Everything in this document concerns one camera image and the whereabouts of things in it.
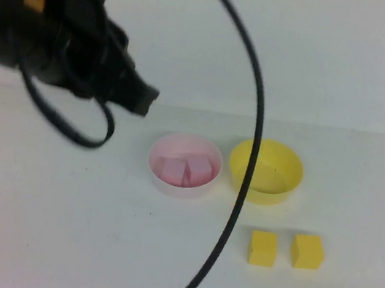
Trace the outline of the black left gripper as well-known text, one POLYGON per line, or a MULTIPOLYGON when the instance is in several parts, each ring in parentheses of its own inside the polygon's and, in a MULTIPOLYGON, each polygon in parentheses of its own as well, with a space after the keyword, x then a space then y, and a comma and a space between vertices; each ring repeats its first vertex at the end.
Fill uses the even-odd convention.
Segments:
POLYGON ((144 117, 160 95, 137 73, 128 37, 108 17, 105 0, 50 0, 60 31, 48 42, 50 62, 37 69, 43 83, 82 98, 98 96, 144 117))

